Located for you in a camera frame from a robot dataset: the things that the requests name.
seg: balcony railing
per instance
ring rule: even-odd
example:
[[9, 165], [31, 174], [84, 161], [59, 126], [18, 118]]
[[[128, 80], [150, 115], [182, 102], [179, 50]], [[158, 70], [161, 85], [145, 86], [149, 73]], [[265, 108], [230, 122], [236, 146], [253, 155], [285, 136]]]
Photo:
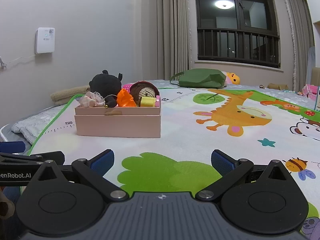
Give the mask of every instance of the balcony railing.
[[198, 59], [280, 68], [279, 37], [234, 29], [198, 28]]

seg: green mat border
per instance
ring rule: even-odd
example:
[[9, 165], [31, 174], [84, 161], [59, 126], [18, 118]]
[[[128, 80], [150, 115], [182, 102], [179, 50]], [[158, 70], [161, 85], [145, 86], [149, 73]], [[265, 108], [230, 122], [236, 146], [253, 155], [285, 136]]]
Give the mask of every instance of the green mat border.
[[[187, 87], [178, 87], [178, 88], [158, 88], [158, 89], [181, 89], [181, 88], [187, 88]], [[207, 88], [189, 88], [189, 89], [201, 89], [201, 90], [208, 90]], [[279, 98], [276, 98], [276, 97], [273, 97], [273, 96], [270, 96], [270, 95], [267, 95], [267, 94], [264, 94], [260, 91], [257, 91], [257, 90], [246, 90], [246, 89], [242, 89], [242, 90], [238, 90], [238, 89], [220, 89], [220, 90], [225, 90], [225, 91], [254, 91], [254, 92], [257, 92], [261, 95], [264, 95], [264, 96], [268, 96], [268, 97], [271, 97], [271, 98], [274, 98], [274, 99], [278, 99], [280, 101], [283, 101], [283, 102], [287, 102], [285, 100], [282, 100], [282, 99], [279, 99]], [[61, 111], [47, 124], [47, 126], [42, 130], [42, 132], [39, 134], [39, 136], [37, 137], [37, 139], [35, 140], [35, 142], [33, 143], [32, 147], [30, 148], [30, 150], [27, 152], [27, 155], [30, 156], [34, 146], [36, 145], [37, 141], [40, 139], [40, 137], [44, 134], [44, 132], [50, 127], [50, 125], [52, 125], [54, 123], [55, 120], [57, 120], [57, 118], [68, 108], [68, 106], [71, 104], [71, 102], [77, 98], [77, 97], [82, 97], [84, 96], [83, 94], [77, 94], [75, 96], [73, 96], [70, 101], [64, 106], [63, 109], [61, 109]], [[302, 108], [305, 108], [305, 109], [308, 109], [310, 111], [313, 111], [316, 113], [316, 111], [314, 109], [310, 109], [310, 108], [307, 108], [307, 107], [304, 107], [304, 106], [300, 106], [300, 105], [297, 105], [297, 104], [293, 104], [293, 105], [296, 105], [296, 106], [299, 106], [299, 107], [302, 107]]]
[[37, 141], [40, 139], [40, 137], [44, 134], [44, 132], [50, 127], [50, 125], [52, 125], [54, 123], [55, 120], [57, 120], [57, 118], [68, 108], [68, 106], [70, 106], [70, 104], [72, 103], [73, 100], [75, 100], [75, 98], [78, 97], [82, 97], [84, 96], [83, 94], [77, 94], [74, 95], [69, 102], [60, 110], [60, 112], [47, 124], [47, 126], [42, 130], [42, 132], [39, 134], [39, 136], [36, 138], [35, 142], [33, 143], [33, 145], [31, 146], [30, 150], [28, 150], [27, 156], [30, 156], [33, 147], [36, 145]]

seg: cartoon giraffe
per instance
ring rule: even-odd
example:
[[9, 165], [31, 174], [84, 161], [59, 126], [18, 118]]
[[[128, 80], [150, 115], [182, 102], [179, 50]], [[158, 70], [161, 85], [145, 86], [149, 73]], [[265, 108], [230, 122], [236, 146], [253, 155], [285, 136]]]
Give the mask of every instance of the cartoon giraffe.
[[217, 125], [207, 126], [207, 129], [216, 131], [219, 126], [227, 125], [228, 134], [231, 136], [243, 135], [243, 126], [266, 125], [272, 120], [270, 114], [254, 107], [243, 106], [246, 99], [252, 96], [252, 91], [243, 95], [234, 95], [226, 90], [208, 89], [208, 91], [229, 97], [227, 102], [211, 112], [195, 112], [195, 115], [210, 116], [206, 120], [197, 119], [196, 122], [204, 124], [215, 121]]

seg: green bag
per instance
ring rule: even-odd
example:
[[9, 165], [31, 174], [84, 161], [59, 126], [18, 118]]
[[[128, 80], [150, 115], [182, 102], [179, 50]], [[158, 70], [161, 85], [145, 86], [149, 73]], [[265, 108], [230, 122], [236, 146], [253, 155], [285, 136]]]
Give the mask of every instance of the green bag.
[[179, 86], [190, 88], [223, 88], [226, 76], [218, 69], [210, 68], [195, 68], [189, 69], [173, 75], [170, 78], [171, 81], [175, 78], [179, 78]]

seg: play mat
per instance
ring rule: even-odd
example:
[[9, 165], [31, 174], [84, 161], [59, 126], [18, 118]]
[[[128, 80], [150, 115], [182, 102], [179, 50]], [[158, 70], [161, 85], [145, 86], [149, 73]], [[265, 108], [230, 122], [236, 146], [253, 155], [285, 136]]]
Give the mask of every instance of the play mat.
[[175, 88], [161, 89], [160, 96], [161, 138], [78, 136], [75, 96], [37, 138], [31, 154], [60, 150], [71, 164], [112, 149], [115, 162], [104, 177], [129, 194], [194, 195], [221, 177], [211, 166], [214, 149], [255, 164], [278, 159], [310, 203], [302, 232], [309, 239], [320, 237], [320, 113], [254, 90]]

